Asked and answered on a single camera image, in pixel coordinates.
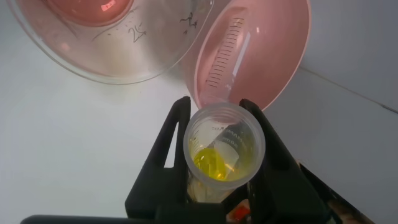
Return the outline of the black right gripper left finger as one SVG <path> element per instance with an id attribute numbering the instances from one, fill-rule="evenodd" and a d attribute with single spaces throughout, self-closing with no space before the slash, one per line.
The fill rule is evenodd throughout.
<path id="1" fill-rule="evenodd" d="M 187 200 L 187 162 L 183 138 L 190 120 L 190 97 L 184 96 L 171 107 L 137 179 L 124 203 L 129 218 L 154 218 L 161 205 Z M 177 132 L 174 166 L 165 167 L 170 145 Z"/>

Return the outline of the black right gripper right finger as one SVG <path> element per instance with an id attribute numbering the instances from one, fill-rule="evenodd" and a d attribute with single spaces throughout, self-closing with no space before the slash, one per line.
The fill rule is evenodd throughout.
<path id="1" fill-rule="evenodd" d="M 330 210 L 258 105 L 247 99 L 239 105 L 257 119 L 266 142 L 261 167 L 249 182 L 252 222 L 328 223 Z"/>

